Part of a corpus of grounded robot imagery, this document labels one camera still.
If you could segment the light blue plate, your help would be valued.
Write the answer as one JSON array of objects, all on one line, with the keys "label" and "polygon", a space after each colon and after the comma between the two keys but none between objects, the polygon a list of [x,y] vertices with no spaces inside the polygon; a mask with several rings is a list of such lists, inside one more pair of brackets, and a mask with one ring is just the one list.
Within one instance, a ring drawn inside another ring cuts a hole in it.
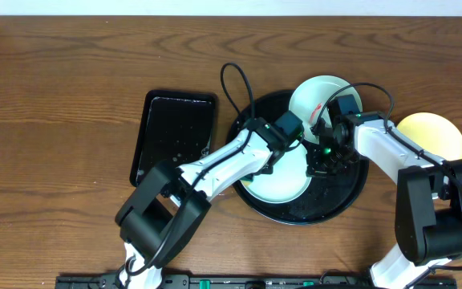
[{"label": "light blue plate", "polygon": [[331,135],[330,105],[321,115],[321,120],[324,120],[325,128],[330,135],[315,136],[311,132],[311,128],[318,123],[317,117],[329,97],[349,84],[349,82],[337,76],[319,75],[304,81],[295,89],[290,99],[289,110],[302,121],[305,140],[321,146],[327,145],[331,148],[335,146]]},{"label": "light blue plate", "polygon": [[293,201],[309,186],[311,177],[306,175],[306,148],[300,144],[287,152],[274,165],[271,174],[253,177],[245,190],[259,201],[281,204]]}]

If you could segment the yellow plate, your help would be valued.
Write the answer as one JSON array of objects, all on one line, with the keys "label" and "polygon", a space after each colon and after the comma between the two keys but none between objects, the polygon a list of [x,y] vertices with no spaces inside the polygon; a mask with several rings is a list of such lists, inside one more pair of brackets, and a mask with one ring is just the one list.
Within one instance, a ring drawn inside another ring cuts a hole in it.
[{"label": "yellow plate", "polygon": [[402,119],[397,129],[421,148],[447,161],[462,159],[462,134],[442,116],[417,112]]}]

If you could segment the green yellow sponge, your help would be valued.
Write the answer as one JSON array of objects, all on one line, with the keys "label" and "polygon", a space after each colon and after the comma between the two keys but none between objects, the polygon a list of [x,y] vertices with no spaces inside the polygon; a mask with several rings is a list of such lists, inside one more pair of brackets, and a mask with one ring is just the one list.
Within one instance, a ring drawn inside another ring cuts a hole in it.
[{"label": "green yellow sponge", "polygon": [[253,177],[243,177],[240,179],[240,182],[244,187],[248,187],[253,182]]}]

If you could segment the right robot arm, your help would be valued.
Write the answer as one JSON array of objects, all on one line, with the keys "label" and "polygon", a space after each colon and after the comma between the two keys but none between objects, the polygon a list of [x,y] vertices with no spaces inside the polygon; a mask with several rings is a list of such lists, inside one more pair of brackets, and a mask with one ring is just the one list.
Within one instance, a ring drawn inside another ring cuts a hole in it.
[{"label": "right robot arm", "polygon": [[380,112],[317,120],[311,132],[325,173],[366,158],[396,183],[396,244],[370,268],[375,287],[413,288],[437,270],[462,271],[462,160],[427,152]]}]

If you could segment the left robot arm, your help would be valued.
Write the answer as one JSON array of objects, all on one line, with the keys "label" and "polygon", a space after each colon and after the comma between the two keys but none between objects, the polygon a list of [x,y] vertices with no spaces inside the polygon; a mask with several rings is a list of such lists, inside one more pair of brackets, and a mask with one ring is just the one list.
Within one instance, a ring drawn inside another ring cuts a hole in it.
[{"label": "left robot arm", "polygon": [[156,288],[161,269],[188,244],[212,199],[239,179],[270,171],[302,133],[284,115],[272,124],[251,119],[226,146],[193,163],[155,165],[115,216],[127,259],[117,279],[124,288]]}]

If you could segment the black round tray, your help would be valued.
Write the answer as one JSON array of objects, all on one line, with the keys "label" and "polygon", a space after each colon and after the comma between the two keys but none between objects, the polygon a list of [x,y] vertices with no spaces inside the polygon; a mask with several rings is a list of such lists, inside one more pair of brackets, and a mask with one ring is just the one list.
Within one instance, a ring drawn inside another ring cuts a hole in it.
[{"label": "black round tray", "polygon": [[[255,100],[256,117],[273,123],[288,110],[293,92],[271,92]],[[226,144],[237,136],[243,120],[248,119],[249,114],[250,105],[233,122]],[[256,199],[239,181],[233,184],[233,188],[244,203],[266,218],[288,225],[309,225],[328,221],[351,206],[363,190],[368,169],[369,161],[361,160],[329,178],[311,177],[300,197],[282,204],[269,204]]]}]

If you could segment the black rectangular tray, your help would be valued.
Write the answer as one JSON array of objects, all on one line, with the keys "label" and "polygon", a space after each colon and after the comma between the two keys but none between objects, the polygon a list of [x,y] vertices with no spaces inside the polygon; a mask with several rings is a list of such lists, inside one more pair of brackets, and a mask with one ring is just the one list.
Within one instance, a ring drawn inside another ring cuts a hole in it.
[{"label": "black rectangular tray", "polygon": [[151,90],[145,96],[129,181],[137,187],[160,161],[177,167],[209,154],[217,97],[213,93]]}]

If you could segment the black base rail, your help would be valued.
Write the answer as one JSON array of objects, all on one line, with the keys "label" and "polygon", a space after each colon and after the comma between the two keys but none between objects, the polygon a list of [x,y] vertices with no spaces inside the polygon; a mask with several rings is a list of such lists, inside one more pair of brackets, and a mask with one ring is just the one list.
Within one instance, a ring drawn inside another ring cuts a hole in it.
[{"label": "black base rail", "polygon": [[[55,289],[119,289],[125,286],[114,274],[99,276],[59,276]],[[327,275],[320,278],[193,277],[166,275],[158,289],[293,289],[372,288],[368,278],[354,275]]]}]

